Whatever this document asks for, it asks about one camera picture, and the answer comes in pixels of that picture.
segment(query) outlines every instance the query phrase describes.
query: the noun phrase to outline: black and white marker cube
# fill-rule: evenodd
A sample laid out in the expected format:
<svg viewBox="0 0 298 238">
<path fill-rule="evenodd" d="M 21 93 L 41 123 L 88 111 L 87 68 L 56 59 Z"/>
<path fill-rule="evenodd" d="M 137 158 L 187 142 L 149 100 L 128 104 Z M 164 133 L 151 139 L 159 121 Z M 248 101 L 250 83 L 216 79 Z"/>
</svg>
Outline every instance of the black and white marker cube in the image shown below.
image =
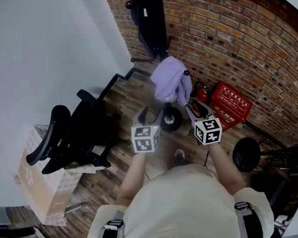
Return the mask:
<svg viewBox="0 0 298 238">
<path fill-rule="evenodd" d="M 222 126 L 218 118 L 210 118 L 194 123 L 194 135 L 203 144 L 220 142 Z"/>
<path fill-rule="evenodd" d="M 160 126 L 132 127 L 131 135 L 135 153 L 154 152 L 160 141 Z"/>
</svg>

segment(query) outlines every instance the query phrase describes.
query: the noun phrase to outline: white shirt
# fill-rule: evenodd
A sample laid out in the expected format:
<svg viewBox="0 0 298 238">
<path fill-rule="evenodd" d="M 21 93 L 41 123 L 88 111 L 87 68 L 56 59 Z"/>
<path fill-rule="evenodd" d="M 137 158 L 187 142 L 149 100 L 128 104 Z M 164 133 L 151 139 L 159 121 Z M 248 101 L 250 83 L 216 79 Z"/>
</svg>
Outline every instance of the white shirt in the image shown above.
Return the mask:
<svg viewBox="0 0 298 238">
<path fill-rule="evenodd" d="M 242 201 L 252 205 L 270 238 L 274 216 L 264 193 L 244 188 L 232 196 L 203 167 L 176 167 L 152 179 L 128 208 L 101 206 L 88 238 L 101 238 L 117 210 L 125 213 L 125 238 L 239 238 L 234 205 Z"/>
</svg>

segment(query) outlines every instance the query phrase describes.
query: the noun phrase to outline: lavender cloth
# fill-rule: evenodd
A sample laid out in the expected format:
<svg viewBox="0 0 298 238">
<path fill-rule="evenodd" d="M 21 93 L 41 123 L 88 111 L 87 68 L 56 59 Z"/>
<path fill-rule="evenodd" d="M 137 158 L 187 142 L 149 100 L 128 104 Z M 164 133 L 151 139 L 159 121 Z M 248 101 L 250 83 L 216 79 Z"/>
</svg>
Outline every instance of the lavender cloth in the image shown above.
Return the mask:
<svg viewBox="0 0 298 238">
<path fill-rule="evenodd" d="M 192 91 L 190 76 L 183 72 L 184 64 L 174 57 L 168 57 L 159 64 L 151 76 L 155 83 L 155 97 L 162 102 L 177 101 L 180 105 L 188 104 Z"/>
</svg>

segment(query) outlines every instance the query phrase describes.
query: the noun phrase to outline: person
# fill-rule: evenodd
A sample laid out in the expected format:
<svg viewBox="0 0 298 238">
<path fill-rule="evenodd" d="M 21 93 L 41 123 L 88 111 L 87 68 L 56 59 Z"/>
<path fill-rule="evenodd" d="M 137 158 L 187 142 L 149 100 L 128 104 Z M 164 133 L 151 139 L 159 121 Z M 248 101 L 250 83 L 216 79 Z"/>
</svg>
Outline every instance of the person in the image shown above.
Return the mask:
<svg viewBox="0 0 298 238">
<path fill-rule="evenodd" d="M 123 230 L 113 237 L 239 238 L 243 236 L 234 207 L 237 202 L 249 203 L 260 221 L 262 237 L 269 238 L 274 216 L 265 194 L 245 186 L 219 143 L 208 148 L 219 180 L 203 166 L 189 164 L 174 167 L 143 186 L 146 154 L 136 154 L 115 205 L 98 209 L 88 238 L 106 237 L 104 225 L 120 218 Z"/>
</svg>

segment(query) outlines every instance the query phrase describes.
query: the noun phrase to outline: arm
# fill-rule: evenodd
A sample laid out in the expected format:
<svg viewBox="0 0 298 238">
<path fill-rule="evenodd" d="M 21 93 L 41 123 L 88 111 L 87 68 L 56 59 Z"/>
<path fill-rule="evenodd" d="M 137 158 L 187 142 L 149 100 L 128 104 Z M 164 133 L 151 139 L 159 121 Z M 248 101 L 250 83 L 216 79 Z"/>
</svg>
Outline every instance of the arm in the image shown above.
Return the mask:
<svg viewBox="0 0 298 238">
<path fill-rule="evenodd" d="M 220 178 L 220 183 L 224 186 L 224 188 L 231 195 L 234 195 L 236 192 L 245 188 L 242 175 L 220 144 L 210 144 L 209 151 Z"/>
<path fill-rule="evenodd" d="M 129 206 L 138 191 L 143 187 L 146 169 L 146 154 L 138 153 L 128 168 L 127 174 L 119 188 L 116 204 Z"/>
</svg>

